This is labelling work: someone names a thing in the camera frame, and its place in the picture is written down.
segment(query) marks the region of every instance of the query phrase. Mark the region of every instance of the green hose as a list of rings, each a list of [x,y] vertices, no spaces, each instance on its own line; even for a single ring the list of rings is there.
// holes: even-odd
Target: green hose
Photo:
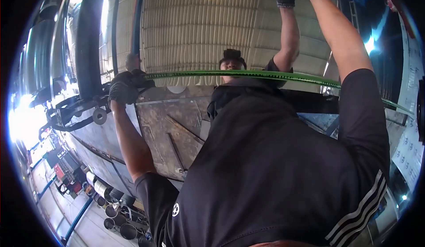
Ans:
[[[341,88],[341,84],[337,81],[324,79],[315,75],[307,75],[301,73],[284,73],[275,71],[254,71],[254,70],[193,70],[193,71],[178,71],[168,73],[150,73],[145,75],[146,80],[151,79],[166,79],[166,78],[178,78],[178,77],[193,77],[193,76],[233,76],[233,77],[250,77],[258,79],[273,79],[273,80],[284,80],[284,81],[296,81],[304,82],[308,84],[315,84],[320,86],[327,86],[336,89]],[[414,113],[409,111],[403,106],[400,106],[392,101],[382,99],[385,104],[399,108],[414,116]]]

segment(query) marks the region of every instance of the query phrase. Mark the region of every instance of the striped sleeve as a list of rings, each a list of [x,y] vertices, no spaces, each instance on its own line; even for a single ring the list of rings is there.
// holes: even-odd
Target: striped sleeve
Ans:
[[[387,189],[387,183],[381,170],[378,171],[375,182],[369,192],[360,201],[358,208],[347,215],[333,227],[325,239],[331,246],[343,247],[351,243],[353,236],[362,231],[369,219],[377,211]]]

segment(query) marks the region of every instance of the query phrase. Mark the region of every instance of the black pipe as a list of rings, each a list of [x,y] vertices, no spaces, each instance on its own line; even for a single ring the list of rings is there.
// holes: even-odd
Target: black pipe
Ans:
[[[99,34],[103,0],[82,0],[77,27],[75,65],[79,95],[91,100],[101,95]]]
[[[118,61],[116,58],[116,18],[118,16],[118,5],[120,0],[115,0],[114,10],[112,12],[111,44],[112,44],[112,67],[114,76],[118,74]]]
[[[131,35],[131,53],[140,54],[140,17],[143,0],[136,0],[133,17],[133,34]]]

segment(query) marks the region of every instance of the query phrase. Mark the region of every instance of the white stripe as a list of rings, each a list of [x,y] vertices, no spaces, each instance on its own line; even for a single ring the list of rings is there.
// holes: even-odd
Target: white stripe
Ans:
[[[347,233],[347,231],[349,231],[352,228],[357,227],[358,225],[360,225],[361,223],[364,222],[365,216],[366,214],[369,213],[369,210],[374,207],[375,205],[379,205],[379,201],[380,200],[380,196],[382,193],[382,190],[385,187],[385,178],[383,179],[381,185],[379,186],[379,190],[378,190],[378,194],[376,195],[376,197],[369,203],[369,205],[364,209],[364,211],[362,211],[362,216],[359,218],[359,220],[357,220],[354,223],[349,223],[347,224],[345,227],[343,227],[338,234],[334,237],[334,239],[331,242],[331,245],[335,244],[337,242],[337,240],[345,233]]]
[[[379,202],[382,200],[382,197],[384,197],[384,195],[385,195],[385,191],[382,193],[382,195],[380,196],[380,198],[379,198]],[[365,221],[364,221],[364,223],[363,223],[363,225],[360,227],[360,228],[358,228],[358,229],[356,229],[356,230],[354,230],[354,231],[352,231],[352,232],[350,232],[349,234],[347,234],[347,235],[345,235],[344,236],[344,238],[339,242],[339,244],[337,245],[337,247],[341,247],[341,246],[343,246],[343,244],[351,237],[351,236],[353,236],[353,234],[354,233],[356,233],[356,232],[358,232],[358,231],[361,231],[361,230],[363,230],[365,227],[366,227],[366,225],[368,224],[368,221],[369,221],[369,218],[376,212],[376,210],[378,209],[378,207],[379,207],[379,204],[376,206],[376,207],[374,207],[374,209],[369,213],[369,215],[367,215],[367,217],[366,217],[366,219],[365,219]]]
[[[379,182],[379,180],[381,178],[381,175],[382,175],[382,172],[381,172],[381,170],[379,170],[378,171],[378,174],[375,177],[375,183],[373,184],[373,186],[370,189],[370,191],[364,196],[364,198],[362,199],[362,201],[360,201],[359,207],[357,208],[357,210],[354,211],[354,212],[352,212],[352,213],[349,213],[349,214],[345,215],[343,218],[341,218],[341,220],[335,225],[335,227],[331,230],[331,232],[329,232],[329,234],[325,237],[325,239],[328,240],[329,238],[331,238],[332,235],[338,230],[338,228],[344,222],[346,222],[349,219],[355,218],[355,217],[357,217],[360,214],[360,212],[361,212],[361,210],[363,208],[363,205],[366,203],[366,201],[369,200],[369,197],[371,197],[375,193],[376,188],[378,187],[378,182]]]

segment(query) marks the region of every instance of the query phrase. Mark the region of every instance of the soccer ball logo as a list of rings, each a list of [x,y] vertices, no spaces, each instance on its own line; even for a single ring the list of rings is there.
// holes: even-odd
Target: soccer ball logo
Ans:
[[[174,207],[173,207],[173,213],[172,213],[172,215],[173,216],[177,216],[177,214],[178,214],[179,211],[180,211],[180,207],[178,206],[178,203],[175,203],[174,204]]]

